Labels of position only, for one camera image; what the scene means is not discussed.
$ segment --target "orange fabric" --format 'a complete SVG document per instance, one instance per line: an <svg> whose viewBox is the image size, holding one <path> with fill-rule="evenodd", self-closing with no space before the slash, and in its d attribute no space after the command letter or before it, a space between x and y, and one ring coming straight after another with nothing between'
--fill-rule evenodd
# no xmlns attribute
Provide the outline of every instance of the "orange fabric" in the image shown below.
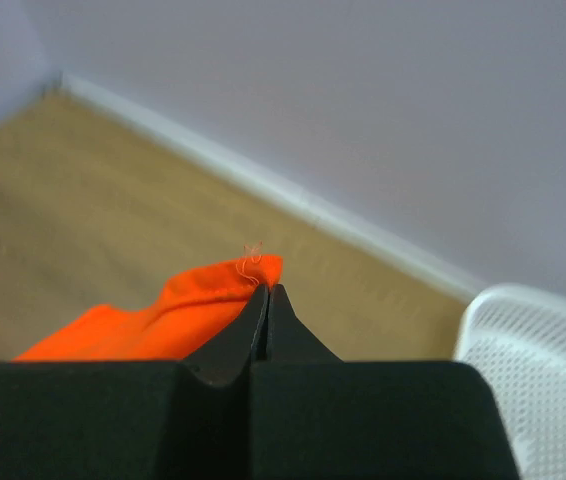
<svg viewBox="0 0 566 480"><path fill-rule="evenodd" d="M15 361L183 359L238 316L255 283L278 283L281 267L280 257L263 255L189 270L172 277L150 307L99 305Z"/></svg>

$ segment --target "white laundry basket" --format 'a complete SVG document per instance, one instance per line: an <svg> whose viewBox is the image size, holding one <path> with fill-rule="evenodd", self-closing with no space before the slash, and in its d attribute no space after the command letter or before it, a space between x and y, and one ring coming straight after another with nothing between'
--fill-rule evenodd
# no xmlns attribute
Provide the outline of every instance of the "white laundry basket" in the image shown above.
<svg viewBox="0 0 566 480"><path fill-rule="evenodd" d="M455 359L491 385L525 480L566 480L566 299L519 285L467 308Z"/></svg>

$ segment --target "laminate floor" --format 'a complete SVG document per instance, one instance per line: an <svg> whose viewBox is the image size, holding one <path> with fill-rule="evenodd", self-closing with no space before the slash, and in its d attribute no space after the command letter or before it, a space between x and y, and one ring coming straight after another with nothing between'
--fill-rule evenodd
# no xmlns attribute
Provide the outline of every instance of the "laminate floor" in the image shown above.
<svg viewBox="0 0 566 480"><path fill-rule="evenodd" d="M92 305L145 306L169 276L258 241L342 358L451 356L458 300L52 93L0 126L0 359Z"/></svg>

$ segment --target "white baseboard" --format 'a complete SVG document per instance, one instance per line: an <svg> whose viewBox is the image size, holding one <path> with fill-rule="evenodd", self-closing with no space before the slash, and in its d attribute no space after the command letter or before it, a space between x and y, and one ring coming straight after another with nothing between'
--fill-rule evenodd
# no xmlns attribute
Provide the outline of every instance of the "white baseboard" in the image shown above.
<svg viewBox="0 0 566 480"><path fill-rule="evenodd" d="M486 287L485 282L360 215L155 111L75 75L63 74L61 87L168 148L187 154L214 174L461 300L473 298Z"/></svg>

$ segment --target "loose thread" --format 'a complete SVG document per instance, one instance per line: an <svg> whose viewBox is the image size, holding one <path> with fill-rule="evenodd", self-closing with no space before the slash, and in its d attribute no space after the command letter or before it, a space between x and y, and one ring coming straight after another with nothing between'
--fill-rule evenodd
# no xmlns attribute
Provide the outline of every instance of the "loose thread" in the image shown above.
<svg viewBox="0 0 566 480"><path fill-rule="evenodd" d="M236 271L239 275L244 278L247 278L251 283L254 285L258 285L259 279L253 277L252 275L248 275L245 273L245 267L247 265L247 261L250 260L254 265L258 264L263 258L263 254L261 253L261 248L263 247L263 242L259 242L258 245L253 247L248 247L247 245L243 245L243 257L236 262Z"/></svg>

